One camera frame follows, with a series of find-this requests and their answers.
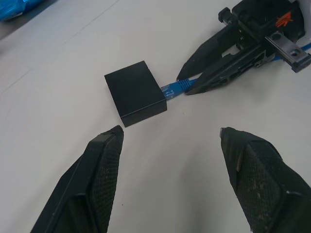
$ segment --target orange logo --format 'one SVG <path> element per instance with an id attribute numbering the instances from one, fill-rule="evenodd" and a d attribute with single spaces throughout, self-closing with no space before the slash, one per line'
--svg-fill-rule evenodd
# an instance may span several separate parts
<path id="1" fill-rule="evenodd" d="M 286 13 L 281 18 L 277 18 L 276 26 L 278 28 L 281 27 L 281 26 L 286 27 L 288 22 L 293 22 L 292 13 L 291 12 Z"/>

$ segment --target white table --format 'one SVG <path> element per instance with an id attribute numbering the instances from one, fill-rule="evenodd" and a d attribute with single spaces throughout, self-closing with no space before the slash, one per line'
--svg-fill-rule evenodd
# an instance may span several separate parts
<path id="1" fill-rule="evenodd" d="M 0 232 L 28 233 L 61 175 L 122 122 L 104 75 L 145 60 L 160 86 L 238 0 L 59 0 L 0 41 Z M 310 68 L 283 62 L 168 102 L 124 129 L 110 233 L 244 233 L 219 130 L 274 144 L 311 185 Z"/>

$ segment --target blue cable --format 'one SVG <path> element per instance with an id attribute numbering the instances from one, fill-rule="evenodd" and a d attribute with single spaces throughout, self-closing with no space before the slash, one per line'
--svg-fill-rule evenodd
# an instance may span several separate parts
<path id="1" fill-rule="evenodd" d="M 311 43 L 301 48 L 303 51 L 311 49 Z M 279 56 L 276 56 L 272 62 L 280 60 Z M 161 88 L 166 100 L 170 100 L 180 94 L 184 93 L 190 86 L 196 82 L 196 79 L 189 80 L 185 79 L 175 83 L 168 84 Z"/>

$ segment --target black box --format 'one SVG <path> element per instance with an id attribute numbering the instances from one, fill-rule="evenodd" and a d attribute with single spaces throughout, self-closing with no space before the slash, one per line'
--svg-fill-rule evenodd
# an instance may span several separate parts
<path id="1" fill-rule="evenodd" d="M 167 110 L 165 96 L 144 61 L 105 78 L 125 127 Z"/>

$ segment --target blue object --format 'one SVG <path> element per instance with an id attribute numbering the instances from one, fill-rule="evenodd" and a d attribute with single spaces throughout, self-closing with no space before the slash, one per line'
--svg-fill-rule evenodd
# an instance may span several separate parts
<path id="1" fill-rule="evenodd" d="M 303 51 L 307 51 L 307 50 L 311 49 L 311 43 L 308 44 L 308 45 L 305 45 L 305 46 L 302 47 L 301 49 L 302 49 Z M 278 60 L 281 60 L 281 58 L 280 58 L 279 56 L 276 56 L 276 57 L 272 60 L 272 62 L 278 61 Z"/>
<path id="2" fill-rule="evenodd" d="M 45 0 L 0 0 L 0 21 L 22 15 Z"/>
<path id="3" fill-rule="evenodd" d="M 175 83 L 168 84 L 161 88 L 166 100 L 170 100 L 180 94 L 184 93 L 192 84 L 196 82 L 196 79 L 185 79 Z"/>

